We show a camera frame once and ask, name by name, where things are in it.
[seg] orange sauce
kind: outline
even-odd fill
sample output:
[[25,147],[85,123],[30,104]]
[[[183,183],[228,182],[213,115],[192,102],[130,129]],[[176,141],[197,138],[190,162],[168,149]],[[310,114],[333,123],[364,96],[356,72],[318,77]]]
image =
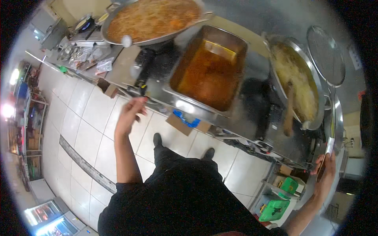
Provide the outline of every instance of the orange sauce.
[[235,62],[235,52],[204,40],[186,68],[177,91],[218,111],[226,111],[239,85]]

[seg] large wok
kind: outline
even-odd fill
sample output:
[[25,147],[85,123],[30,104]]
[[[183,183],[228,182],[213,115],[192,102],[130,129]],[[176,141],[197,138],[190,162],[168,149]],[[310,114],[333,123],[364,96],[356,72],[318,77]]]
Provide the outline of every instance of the large wok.
[[[318,97],[318,112],[317,112],[315,119],[310,122],[309,126],[308,126],[308,124],[303,125],[302,129],[316,130],[320,127],[320,125],[323,122],[324,110],[330,109],[329,107],[327,107],[325,105],[325,102],[326,102],[325,95],[324,95],[324,92],[323,92],[323,89],[322,89],[322,85],[321,85],[318,73],[317,73],[314,65],[312,64],[311,60],[307,57],[305,52],[301,49],[301,47],[299,46],[299,43],[295,42],[294,39],[287,38],[287,37],[280,36],[280,35],[272,36],[272,37],[268,36],[267,37],[267,48],[268,48],[269,51],[271,51],[271,48],[274,45],[276,45],[277,43],[282,43],[285,46],[293,48],[295,50],[295,52],[304,60],[305,65],[303,65],[303,66],[307,66],[310,69],[311,75],[308,75],[308,77],[309,78],[312,77],[312,79],[314,81],[314,83],[310,83],[310,87],[311,87],[315,97],[316,96]],[[282,84],[281,84],[281,82],[280,82],[280,80],[277,76],[277,73],[276,73],[276,70],[274,68],[274,64],[271,60],[271,57],[270,57],[270,64],[271,64],[271,66],[270,66],[271,76],[270,77],[271,77],[272,84],[276,88],[278,97],[280,98],[282,103],[286,105],[287,104],[287,96],[286,96],[286,93],[285,93],[285,91],[282,87]],[[300,118],[298,117],[297,114],[295,114],[295,112],[294,112],[294,118],[302,124],[305,122],[305,120],[300,120]]]
[[[111,21],[113,20],[113,18],[117,15],[117,13],[120,10],[122,10],[127,5],[130,5],[130,4],[132,4],[132,3],[136,2],[136,1],[137,0],[128,0],[128,1],[125,1],[123,3],[112,3],[110,6],[107,7],[106,11],[109,13],[109,16],[104,21],[104,24],[101,27],[101,35],[102,35],[102,37],[104,38],[104,40],[106,42],[111,43],[111,44],[122,45],[121,43],[114,42],[110,38],[108,38],[107,31],[108,31],[108,28],[109,28],[109,24],[111,23]],[[185,27],[185,28],[183,28],[183,29],[181,29],[179,31],[176,31],[176,32],[173,32],[173,33],[170,33],[170,34],[166,34],[166,35],[154,38],[154,39],[149,39],[149,40],[145,40],[145,41],[142,41],[142,42],[136,42],[136,43],[133,43],[133,45],[136,45],[136,46],[146,46],[146,45],[151,45],[151,44],[155,44],[155,43],[161,43],[161,42],[173,39],[179,33],[183,32],[184,30],[186,30],[187,28],[189,28],[189,27],[191,27],[191,26],[193,26],[195,24],[198,24],[198,23],[203,22],[203,21],[210,20],[211,17],[212,17],[212,15],[213,15],[212,12],[206,12],[204,10],[204,4],[203,4],[203,2],[201,0],[193,0],[193,1],[200,8],[200,19],[198,21],[194,22],[192,25],[189,25],[189,26],[187,26],[187,27]],[[114,10],[110,11],[110,8],[113,5],[118,5],[118,7],[115,8]]]

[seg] person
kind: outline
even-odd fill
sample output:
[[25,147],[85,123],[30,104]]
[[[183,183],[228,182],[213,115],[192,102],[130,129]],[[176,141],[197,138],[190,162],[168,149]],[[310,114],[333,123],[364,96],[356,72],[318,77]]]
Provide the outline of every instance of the person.
[[326,171],[311,199],[284,229],[266,229],[227,189],[212,161],[214,149],[202,159],[184,158],[153,137],[155,165],[143,183],[129,134],[146,98],[122,108],[114,141],[117,192],[98,220],[100,235],[299,235],[321,208],[335,177],[335,156],[325,157]]

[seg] refrigerator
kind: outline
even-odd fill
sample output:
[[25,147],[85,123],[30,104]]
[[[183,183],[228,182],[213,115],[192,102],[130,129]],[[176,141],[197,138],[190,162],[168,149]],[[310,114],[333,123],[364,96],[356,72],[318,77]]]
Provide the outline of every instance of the refrigerator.
[[29,230],[36,236],[83,236],[98,235],[92,228],[83,224],[56,197],[36,207],[26,209],[24,216],[29,224]]
[[66,212],[56,220],[35,229],[36,236],[84,236],[98,235],[89,226],[83,224],[72,212]]

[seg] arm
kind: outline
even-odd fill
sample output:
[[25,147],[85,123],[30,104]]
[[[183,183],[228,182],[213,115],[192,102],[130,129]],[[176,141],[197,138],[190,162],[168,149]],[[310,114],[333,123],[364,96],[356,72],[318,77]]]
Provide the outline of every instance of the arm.
[[[318,165],[315,168],[315,171],[312,171],[311,174],[317,174],[322,159],[323,155],[320,155],[316,161]],[[329,153],[326,154],[324,159],[324,175],[321,181],[315,184],[314,194],[312,197],[306,202],[305,205],[302,206],[302,208],[298,211],[298,214],[287,225],[286,232],[289,236],[299,235],[322,207],[328,193],[331,190],[331,186],[335,178],[335,159],[336,157],[334,152],[332,155]]]
[[129,140],[134,121],[140,120],[138,113],[146,115],[143,107],[146,99],[136,98],[122,107],[114,132],[114,148],[118,183],[142,183],[138,164]]

